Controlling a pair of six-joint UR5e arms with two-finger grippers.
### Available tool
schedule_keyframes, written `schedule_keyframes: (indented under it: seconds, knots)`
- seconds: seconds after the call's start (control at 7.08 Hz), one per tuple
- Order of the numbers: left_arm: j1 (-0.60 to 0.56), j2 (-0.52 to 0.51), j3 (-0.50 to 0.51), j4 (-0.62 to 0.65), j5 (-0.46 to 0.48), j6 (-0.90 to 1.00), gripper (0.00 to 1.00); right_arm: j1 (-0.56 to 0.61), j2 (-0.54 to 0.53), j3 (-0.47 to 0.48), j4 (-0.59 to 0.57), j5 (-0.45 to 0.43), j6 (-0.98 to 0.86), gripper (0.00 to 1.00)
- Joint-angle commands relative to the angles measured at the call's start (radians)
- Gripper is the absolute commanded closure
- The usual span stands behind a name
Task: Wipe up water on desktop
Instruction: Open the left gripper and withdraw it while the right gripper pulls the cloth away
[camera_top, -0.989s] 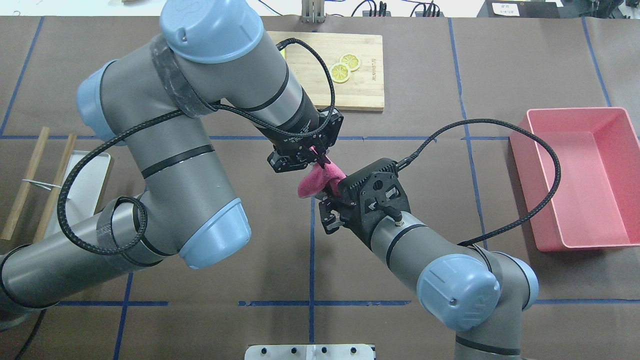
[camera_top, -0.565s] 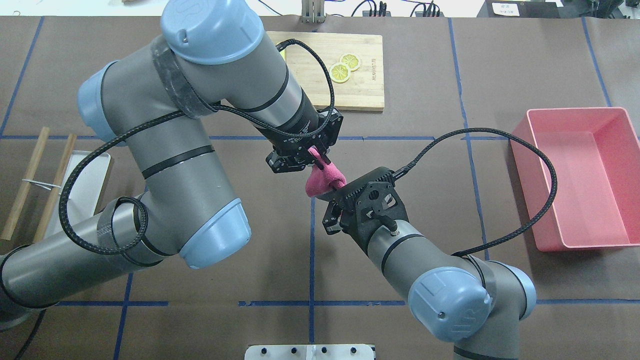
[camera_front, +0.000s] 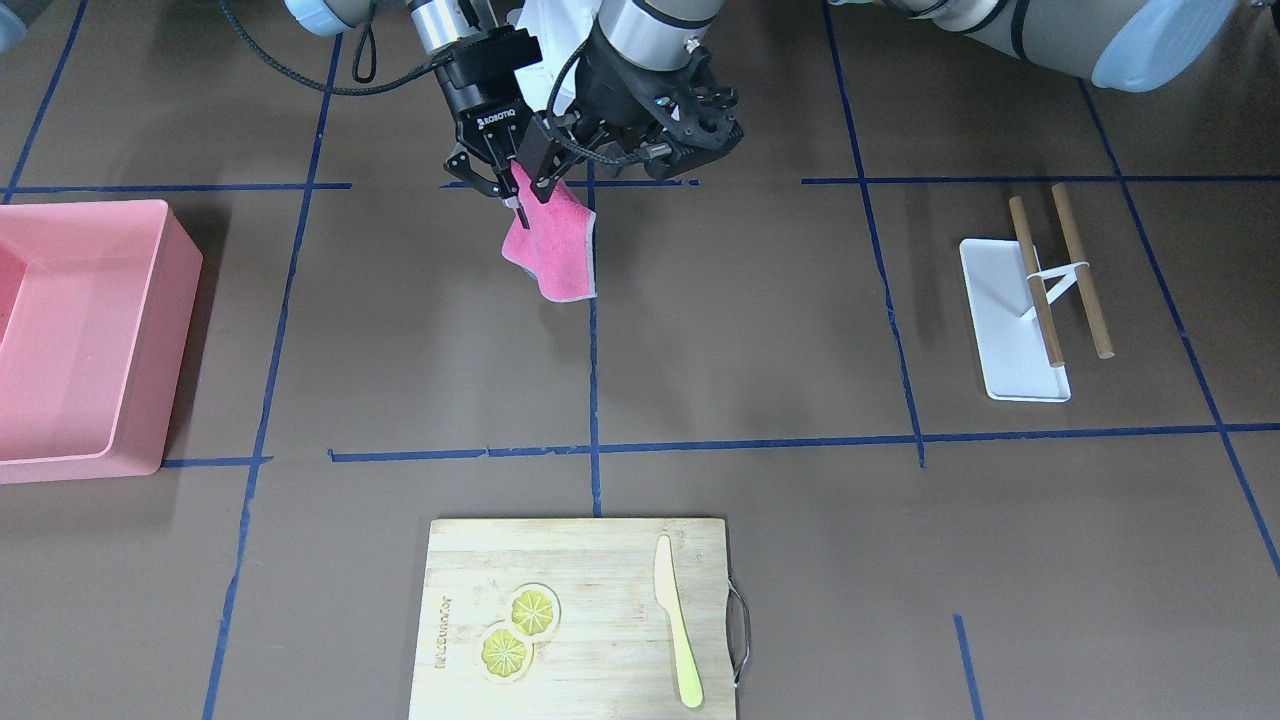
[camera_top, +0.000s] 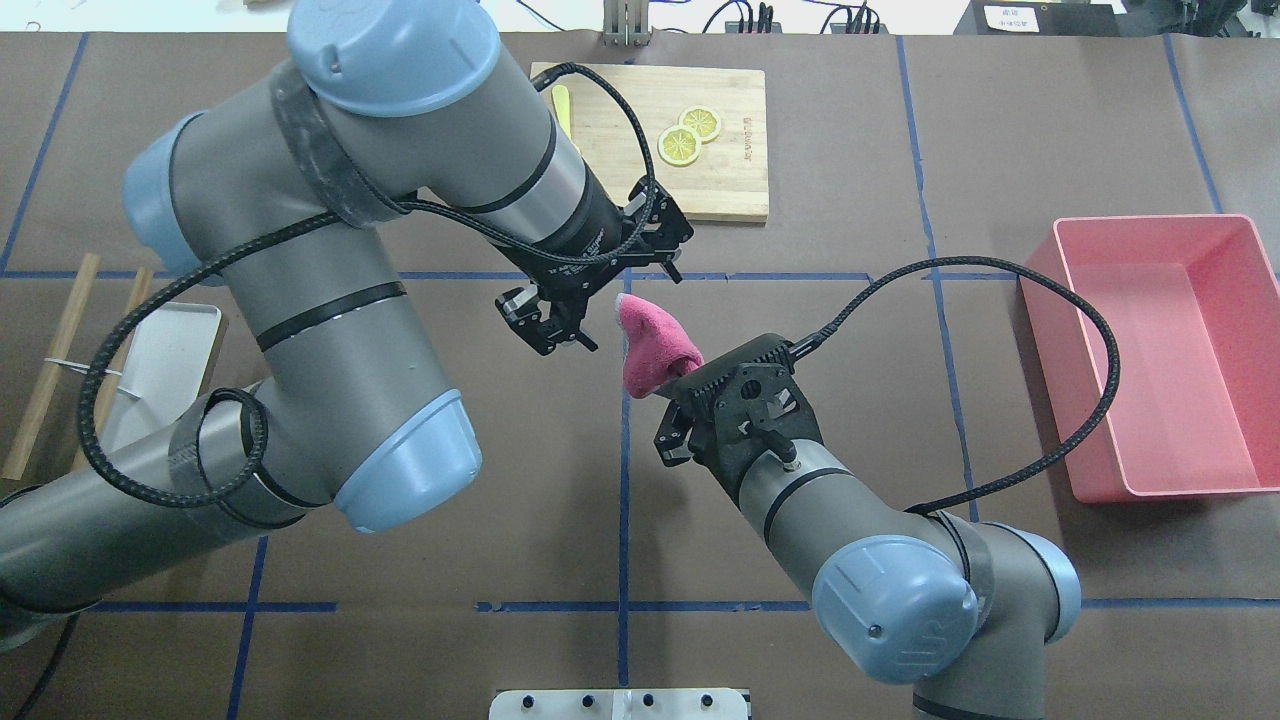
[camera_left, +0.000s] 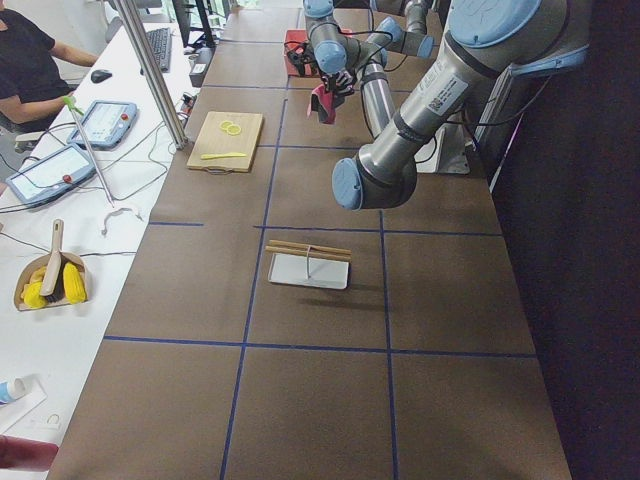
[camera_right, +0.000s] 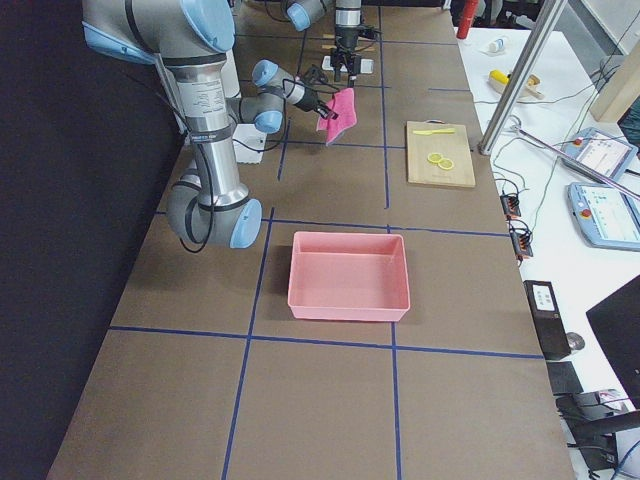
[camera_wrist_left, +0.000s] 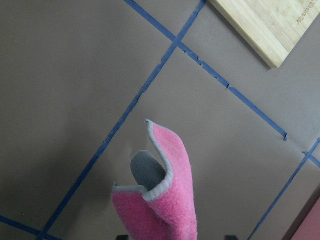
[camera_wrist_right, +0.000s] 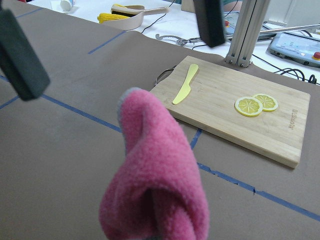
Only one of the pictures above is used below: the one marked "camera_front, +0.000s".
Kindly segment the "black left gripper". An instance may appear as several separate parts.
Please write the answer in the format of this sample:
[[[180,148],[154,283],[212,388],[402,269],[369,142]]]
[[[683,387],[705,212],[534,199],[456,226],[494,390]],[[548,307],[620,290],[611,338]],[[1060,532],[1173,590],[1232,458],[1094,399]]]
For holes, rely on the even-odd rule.
[[[654,70],[631,63],[600,29],[593,29],[575,70],[575,140],[596,150],[617,142],[625,151],[641,146],[676,147],[676,137],[653,111],[671,118],[657,99],[675,91],[681,68]],[[547,127],[529,126],[520,145],[520,165],[532,196],[548,204],[561,179],[576,164],[576,154]]]

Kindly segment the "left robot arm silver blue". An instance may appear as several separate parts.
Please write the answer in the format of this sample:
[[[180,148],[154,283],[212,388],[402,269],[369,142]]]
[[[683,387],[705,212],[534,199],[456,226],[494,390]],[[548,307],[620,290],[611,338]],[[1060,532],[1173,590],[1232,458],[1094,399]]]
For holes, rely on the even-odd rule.
[[[1277,33],[1242,1],[1201,55],[1144,94],[1036,67],[877,5],[731,1],[712,69],[740,94],[742,142],[690,176],[618,179],[577,167],[571,191],[614,224],[823,223],[886,214],[1046,213],[1068,187],[1084,222],[1134,191],[1189,202],[1240,190],[1254,81]]]

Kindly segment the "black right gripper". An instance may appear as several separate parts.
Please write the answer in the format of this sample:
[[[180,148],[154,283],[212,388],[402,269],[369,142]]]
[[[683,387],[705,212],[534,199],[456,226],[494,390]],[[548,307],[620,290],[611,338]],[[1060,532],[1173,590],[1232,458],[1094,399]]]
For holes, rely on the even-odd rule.
[[[531,228],[522,202],[529,174],[516,152],[531,111],[515,72],[540,60],[535,37],[513,26],[456,40],[435,54],[435,77],[461,143],[445,159],[444,169],[462,186],[489,199],[500,197],[522,229]],[[500,161],[500,184],[472,168],[468,151]]]

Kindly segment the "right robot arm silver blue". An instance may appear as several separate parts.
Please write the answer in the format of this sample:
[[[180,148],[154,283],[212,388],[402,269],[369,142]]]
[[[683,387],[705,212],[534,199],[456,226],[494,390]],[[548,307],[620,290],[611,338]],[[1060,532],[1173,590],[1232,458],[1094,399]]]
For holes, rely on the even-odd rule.
[[[372,23],[388,19],[406,26],[422,60],[413,73],[434,79],[451,114],[454,147],[445,170],[499,200],[520,228],[529,228],[515,168],[531,119],[517,73],[541,60],[529,31],[500,20],[489,1],[287,1],[284,6],[314,35],[361,35],[360,47],[370,55],[357,63],[352,78],[364,94],[375,88]]]

